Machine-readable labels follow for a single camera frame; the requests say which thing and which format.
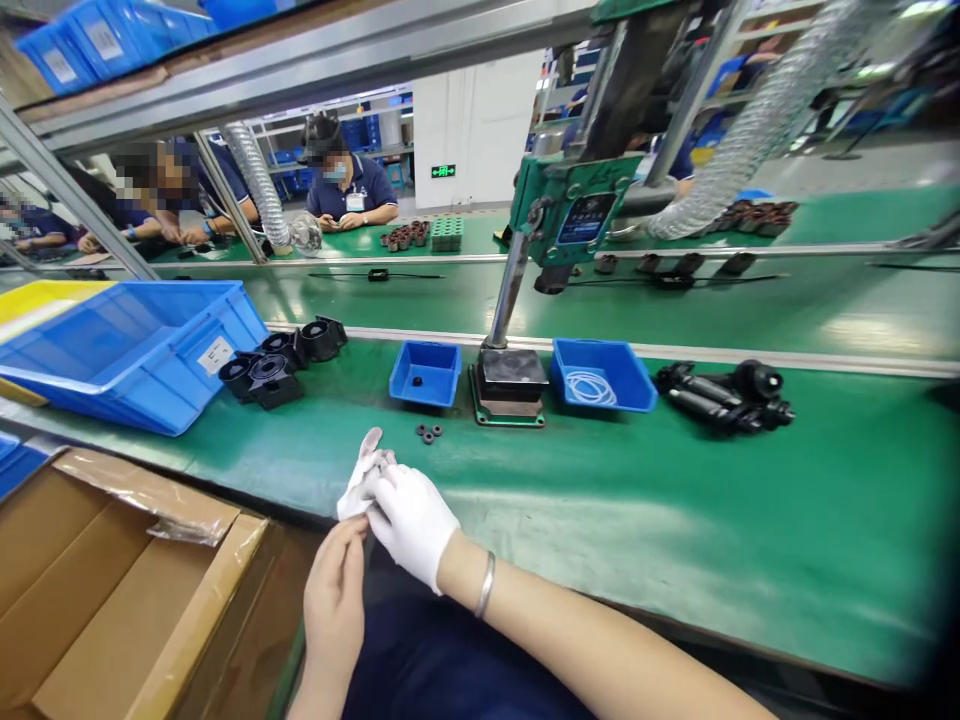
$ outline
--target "silver bracelet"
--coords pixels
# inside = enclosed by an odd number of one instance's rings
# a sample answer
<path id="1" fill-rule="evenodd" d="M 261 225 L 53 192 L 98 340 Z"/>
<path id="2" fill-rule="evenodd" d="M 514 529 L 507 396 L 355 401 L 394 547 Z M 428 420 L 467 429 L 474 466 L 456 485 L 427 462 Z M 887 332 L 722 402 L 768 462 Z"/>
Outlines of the silver bracelet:
<path id="1" fill-rule="evenodd" d="M 483 614 L 487 611 L 487 603 L 490 602 L 490 591 L 493 590 L 493 571 L 497 567 L 497 556 L 492 550 L 487 551 L 487 574 L 483 576 L 483 587 L 480 588 L 480 602 L 477 605 L 477 611 L 474 616 L 478 620 L 483 620 Z"/>

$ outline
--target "white glove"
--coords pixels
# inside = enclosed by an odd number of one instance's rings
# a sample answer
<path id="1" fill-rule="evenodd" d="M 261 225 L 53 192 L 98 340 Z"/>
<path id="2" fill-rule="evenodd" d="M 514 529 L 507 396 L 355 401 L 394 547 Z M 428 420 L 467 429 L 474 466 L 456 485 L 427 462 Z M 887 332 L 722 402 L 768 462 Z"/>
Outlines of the white glove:
<path id="1" fill-rule="evenodd" d="M 360 444 L 360 454 L 350 475 L 350 482 L 347 483 L 347 490 L 337 501 L 337 519 L 340 522 L 366 512 L 373 504 L 373 498 L 365 492 L 364 480 L 380 477 L 380 468 L 383 465 L 397 464 L 393 450 L 377 450 L 382 437 L 383 430 L 371 428 Z"/>
<path id="2" fill-rule="evenodd" d="M 384 465 L 365 483 L 379 508 L 367 511 L 370 528 L 393 561 L 437 595 L 440 557 L 460 522 L 430 478 L 406 465 Z"/>

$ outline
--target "small blue plastic bin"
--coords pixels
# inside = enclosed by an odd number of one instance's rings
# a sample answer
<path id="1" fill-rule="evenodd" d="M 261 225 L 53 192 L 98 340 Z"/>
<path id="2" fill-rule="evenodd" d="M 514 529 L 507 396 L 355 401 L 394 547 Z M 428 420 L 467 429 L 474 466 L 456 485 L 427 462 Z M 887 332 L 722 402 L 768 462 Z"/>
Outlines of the small blue plastic bin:
<path id="1" fill-rule="evenodd" d="M 46 462 L 47 455 L 20 444 L 20 438 L 0 432 L 0 501 Z"/>
<path id="2" fill-rule="evenodd" d="M 390 374 L 390 397 L 450 407 L 462 367 L 459 345 L 408 340 L 400 348 Z M 420 378 L 422 384 L 414 385 L 414 378 Z"/>
<path id="3" fill-rule="evenodd" d="M 83 0 L 62 16 L 67 32 L 104 80 L 159 60 L 216 32 L 213 21 L 142 0 Z"/>
<path id="4" fill-rule="evenodd" d="M 567 378 L 579 371 L 593 373 L 606 380 L 615 396 L 614 402 L 600 404 L 577 399 Z M 646 365 L 624 342 L 556 338 L 553 341 L 550 375 L 554 387 L 569 405 L 627 412 L 650 412 L 657 406 L 657 390 L 650 380 Z M 594 393 L 595 387 L 587 384 L 581 386 L 581 394 Z"/>
<path id="5" fill-rule="evenodd" d="M 179 435 L 234 351 L 267 335 L 240 282 L 121 282 L 0 344 L 0 377 L 65 410 Z"/>
<path id="6" fill-rule="evenodd" d="M 15 45 L 57 95 L 77 92 L 100 81 L 60 19 L 20 38 Z"/>
<path id="7" fill-rule="evenodd" d="M 210 13 L 217 29 L 226 32 L 289 10 L 296 0 L 204 0 L 200 5 Z"/>

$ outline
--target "id badge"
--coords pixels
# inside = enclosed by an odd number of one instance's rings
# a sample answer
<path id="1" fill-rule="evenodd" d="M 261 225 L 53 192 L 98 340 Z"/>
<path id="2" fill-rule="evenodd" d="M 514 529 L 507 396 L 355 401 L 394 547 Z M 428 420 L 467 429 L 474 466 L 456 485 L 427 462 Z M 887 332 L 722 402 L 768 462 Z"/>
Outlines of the id badge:
<path id="1" fill-rule="evenodd" d="M 347 195 L 347 212 L 363 212 L 363 195 L 360 193 Z"/>

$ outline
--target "face mask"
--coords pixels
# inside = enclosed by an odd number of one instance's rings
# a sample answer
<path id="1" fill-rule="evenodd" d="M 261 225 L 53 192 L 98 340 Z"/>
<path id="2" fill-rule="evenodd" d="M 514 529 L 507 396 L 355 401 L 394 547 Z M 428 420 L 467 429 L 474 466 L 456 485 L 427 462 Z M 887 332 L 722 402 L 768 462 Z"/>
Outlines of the face mask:
<path id="1" fill-rule="evenodd" d="M 338 162 L 337 166 L 333 170 L 324 170 L 323 179 L 324 180 L 333 180 L 336 182 L 342 181 L 347 176 L 347 166 L 342 162 Z"/>

